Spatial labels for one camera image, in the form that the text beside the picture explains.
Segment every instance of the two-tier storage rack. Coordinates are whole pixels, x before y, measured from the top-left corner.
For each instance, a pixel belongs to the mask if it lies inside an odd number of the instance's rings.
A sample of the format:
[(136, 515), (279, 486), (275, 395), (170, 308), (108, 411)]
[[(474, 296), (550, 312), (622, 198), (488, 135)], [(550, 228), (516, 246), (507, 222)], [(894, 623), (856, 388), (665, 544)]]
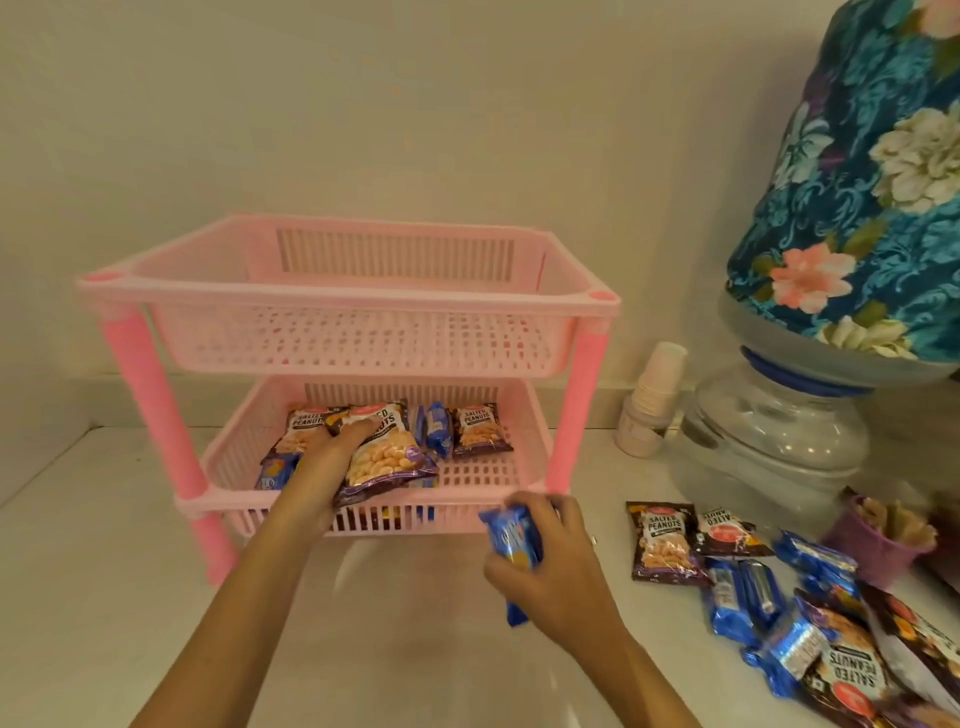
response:
[[(620, 301), (549, 231), (231, 215), (78, 283), (219, 583), (279, 493), (252, 489), (288, 406), (495, 401), (514, 451), (340, 509), (330, 535), (481, 530), (518, 488), (565, 493)], [(261, 379), (198, 460), (157, 353)], [(552, 442), (532, 379), (570, 363)]]

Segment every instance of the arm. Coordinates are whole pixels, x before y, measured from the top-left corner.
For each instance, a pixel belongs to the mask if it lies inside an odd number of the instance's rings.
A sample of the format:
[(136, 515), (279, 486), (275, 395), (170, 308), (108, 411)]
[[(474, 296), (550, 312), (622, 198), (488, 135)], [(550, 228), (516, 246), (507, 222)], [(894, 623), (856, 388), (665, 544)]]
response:
[(315, 443), (243, 551), (166, 677), (131, 728), (243, 728), (274, 657), (318, 531), (350, 457), (376, 430), (366, 420)]
[(580, 665), (627, 728), (699, 728), (700, 723), (630, 636), (593, 553), (583, 514), (570, 497), (550, 501), (516, 493), (543, 538), (543, 561), (522, 570), (490, 554), (487, 579), (517, 604), (543, 634)]

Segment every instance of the white flower print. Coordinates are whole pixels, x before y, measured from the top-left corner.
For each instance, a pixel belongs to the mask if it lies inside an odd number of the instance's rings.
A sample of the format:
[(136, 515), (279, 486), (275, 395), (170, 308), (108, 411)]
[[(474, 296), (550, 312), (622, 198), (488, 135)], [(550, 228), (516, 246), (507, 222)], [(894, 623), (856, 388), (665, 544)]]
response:
[(774, 171), (773, 186), (776, 189), (791, 182), (806, 182), (813, 177), (820, 155), (833, 143), (833, 137), (827, 134), (829, 124), (824, 119), (807, 121), (809, 114), (810, 104), (804, 101), (793, 115)]
[(883, 172), (874, 187), (882, 204), (917, 214), (945, 205), (960, 193), (960, 102), (901, 119), (870, 158)]
[(906, 324), (896, 319), (883, 319), (866, 328), (844, 316), (838, 323), (817, 331), (817, 341), (837, 349), (878, 353), (888, 359), (916, 359), (917, 355), (910, 351), (910, 340), (904, 336), (906, 332)]

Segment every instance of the hand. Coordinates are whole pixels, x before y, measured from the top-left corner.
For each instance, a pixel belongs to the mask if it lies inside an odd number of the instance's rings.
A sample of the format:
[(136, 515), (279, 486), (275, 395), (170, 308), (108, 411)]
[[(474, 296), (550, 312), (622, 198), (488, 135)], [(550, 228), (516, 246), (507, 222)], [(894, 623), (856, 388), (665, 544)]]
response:
[(543, 539), (543, 561), (528, 571), (491, 553), (484, 565), (487, 580), (581, 665), (602, 659), (612, 642), (629, 640), (577, 501), (519, 492), (507, 503), (530, 509)]
[[(380, 419), (373, 417), (345, 425), (336, 437), (330, 437), (325, 429), (318, 430), (275, 509), (295, 501), (298, 510), (311, 519), (332, 520), (333, 497), (344, 482), (350, 458), (379, 427)], [(329, 522), (322, 528), (329, 528)]]

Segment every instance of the floral bottle cover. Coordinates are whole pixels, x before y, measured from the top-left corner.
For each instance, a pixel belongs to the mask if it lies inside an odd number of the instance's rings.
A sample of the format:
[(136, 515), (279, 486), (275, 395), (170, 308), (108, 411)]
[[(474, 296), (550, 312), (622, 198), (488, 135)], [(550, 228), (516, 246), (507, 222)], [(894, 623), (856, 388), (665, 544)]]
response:
[(960, 361), (960, 0), (837, 12), (728, 277), (826, 345)]

